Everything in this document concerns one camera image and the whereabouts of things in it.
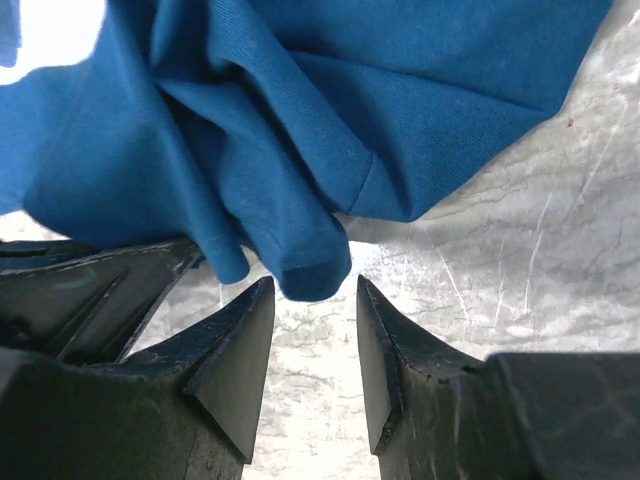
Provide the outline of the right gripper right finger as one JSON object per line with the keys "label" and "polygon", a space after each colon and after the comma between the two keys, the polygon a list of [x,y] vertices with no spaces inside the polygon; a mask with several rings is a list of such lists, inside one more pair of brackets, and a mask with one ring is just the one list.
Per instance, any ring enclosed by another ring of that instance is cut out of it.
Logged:
{"label": "right gripper right finger", "polygon": [[356,323],[371,453],[384,479],[457,479],[462,382],[481,361],[402,314],[367,278]]}

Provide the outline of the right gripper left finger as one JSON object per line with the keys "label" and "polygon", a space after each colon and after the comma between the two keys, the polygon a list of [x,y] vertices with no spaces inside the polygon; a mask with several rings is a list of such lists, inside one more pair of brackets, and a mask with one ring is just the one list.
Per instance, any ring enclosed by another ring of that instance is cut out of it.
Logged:
{"label": "right gripper left finger", "polygon": [[179,479],[239,479],[252,461],[274,326],[271,277],[218,312],[123,361],[158,382],[188,435]]}

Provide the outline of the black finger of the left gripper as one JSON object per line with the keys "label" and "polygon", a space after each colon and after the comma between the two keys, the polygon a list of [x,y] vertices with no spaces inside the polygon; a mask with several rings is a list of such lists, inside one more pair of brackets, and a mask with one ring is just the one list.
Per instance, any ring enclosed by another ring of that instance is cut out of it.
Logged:
{"label": "black finger of the left gripper", "polygon": [[187,239],[103,250],[4,242],[1,344],[65,363],[117,362],[199,258]]}

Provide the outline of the blue printed t shirt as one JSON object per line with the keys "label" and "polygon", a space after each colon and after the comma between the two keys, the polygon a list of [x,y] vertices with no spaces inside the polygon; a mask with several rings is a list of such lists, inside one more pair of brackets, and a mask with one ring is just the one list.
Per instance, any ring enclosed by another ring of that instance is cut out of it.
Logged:
{"label": "blue printed t shirt", "polygon": [[93,54],[1,90],[1,210],[113,247],[256,252],[292,300],[338,214],[410,222],[562,107],[608,1],[111,1]]}

